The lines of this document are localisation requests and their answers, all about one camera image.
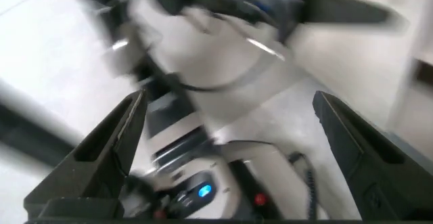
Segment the black cable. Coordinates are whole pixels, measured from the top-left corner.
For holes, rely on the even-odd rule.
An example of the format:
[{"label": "black cable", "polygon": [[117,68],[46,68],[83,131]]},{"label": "black cable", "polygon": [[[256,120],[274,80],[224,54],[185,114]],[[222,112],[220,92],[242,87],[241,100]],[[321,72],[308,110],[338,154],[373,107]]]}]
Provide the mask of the black cable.
[{"label": "black cable", "polygon": [[309,220],[317,220],[317,188],[314,178],[313,165],[305,154],[300,152],[292,152],[289,155],[290,164],[294,164],[299,159],[304,159],[307,165],[307,170],[305,170],[305,181],[309,189],[309,206],[307,209],[307,217]]},{"label": "black cable", "polygon": [[306,170],[305,173],[306,173],[306,184],[310,191],[308,218],[309,220],[317,220],[317,191],[316,191],[316,183],[314,180],[313,170],[312,169]]}]

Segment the silver metal part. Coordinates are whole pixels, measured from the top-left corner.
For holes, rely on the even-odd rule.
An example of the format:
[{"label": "silver metal part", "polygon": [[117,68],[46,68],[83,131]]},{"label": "silver metal part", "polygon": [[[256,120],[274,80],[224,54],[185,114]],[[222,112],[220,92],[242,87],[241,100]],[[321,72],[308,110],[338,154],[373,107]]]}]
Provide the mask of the silver metal part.
[{"label": "silver metal part", "polygon": [[154,173],[150,179],[158,189],[176,186],[193,175],[206,171],[212,175],[216,185],[216,195],[211,203],[189,215],[188,219],[230,219],[236,212],[242,195],[227,162],[219,157],[196,158],[184,164],[169,175]]},{"label": "silver metal part", "polygon": [[189,114],[149,139],[146,143],[149,153],[154,155],[162,148],[202,125],[203,123],[197,112]]},{"label": "silver metal part", "polygon": [[[307,186],[275,146],[246,141],[228,143],[221,150],[228,162],[244,161],[257,181],[271,195],[285,219],[307,218]],[[318,219],[329,219],[320,205],[317,207],[317,215]]]},{"label": "silver metal part", "polygon": [[118,34],[119,39],[109,48],[108,63],[116,75],[129,74],[140,62],[143,62],[147,51],[133,23],[122,24]]}]

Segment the white tile floor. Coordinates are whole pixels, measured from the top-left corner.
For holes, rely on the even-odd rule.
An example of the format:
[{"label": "white tile floor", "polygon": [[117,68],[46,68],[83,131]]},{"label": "white tile floor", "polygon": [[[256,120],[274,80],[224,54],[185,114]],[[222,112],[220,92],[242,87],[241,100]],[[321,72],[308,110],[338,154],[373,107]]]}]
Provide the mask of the white tile floor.
[{"label": "white tile floor", "polygon": [[[257,59],[269,60],[227,26],[209,37],[181,18],[155,12],[148,0],[138,0],[133,11],[164,35],[154,51],[158,61],[188,83],[224,83]],[[249,29],[257,39],[269,39],[269,29]],[[311,106],[314,92],[326,88],[301,67],[368,119],[386,125],[415,28],[409,36],[329,27],[303,28],[298,34],[309,36],[293,41],[295,61],[270,60],[274,64],[251,85],[192,97],[221,141],[262,139],[307,153],[319,173],[325,209],[336,219],[356,219],[356,206]],[[128,78],[110,73],[103,54],[79,0],[0,0],[0,79],[80,136],[135,89]],[[383,77],[385,71],[390,74]],[[21,223],[26,219],[22,199],[47,171],[23,169],[20,159],[11,163],[10,158],[0,157],[0,173],[8,177],[0,185],[0,223]]]}]

